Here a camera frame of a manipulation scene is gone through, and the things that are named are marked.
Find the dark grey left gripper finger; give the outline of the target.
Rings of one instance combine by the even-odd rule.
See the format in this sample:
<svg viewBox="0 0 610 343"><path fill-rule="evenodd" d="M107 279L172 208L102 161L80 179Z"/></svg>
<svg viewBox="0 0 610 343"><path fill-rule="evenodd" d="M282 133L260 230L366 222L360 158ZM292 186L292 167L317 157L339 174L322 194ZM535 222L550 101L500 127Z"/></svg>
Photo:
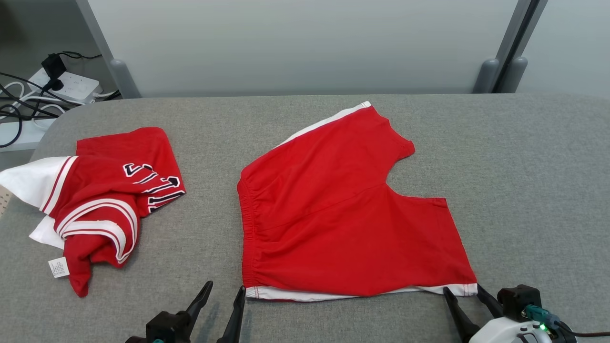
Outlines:
<svg viewBox="0 0 610 343"><path fill-rule="evenodd" d="M233 302L233 312L218 343L239 343L243 323L246 288L241 286Z"/></svg>
<svg viewBox="0 0 610 343"><path fill-rule="evenodd" d="M194 324L200 315L201 309L207 304L213 286L213 282L206 282L187 308L186 313L189 317L189 321L186 326L187 329L194 328Z"/></svg>

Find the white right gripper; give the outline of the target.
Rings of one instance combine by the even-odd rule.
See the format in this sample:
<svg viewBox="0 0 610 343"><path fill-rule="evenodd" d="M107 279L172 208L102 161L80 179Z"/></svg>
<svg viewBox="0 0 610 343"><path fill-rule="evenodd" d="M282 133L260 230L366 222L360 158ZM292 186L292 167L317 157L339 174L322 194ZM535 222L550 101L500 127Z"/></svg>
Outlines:
<svg viewBox="0 0 610 343"><path fill-rule="evenodd" d="M502 304L481 284L477 284L477 298L484 304L491 315L496 318L489 321L481 329L474 324L459 306L458 299L449 289L444 287L444 297L449 312L455 323L462 343L576 343L572 334L552 331L541 322L516 322L503 317Z"/></svg>

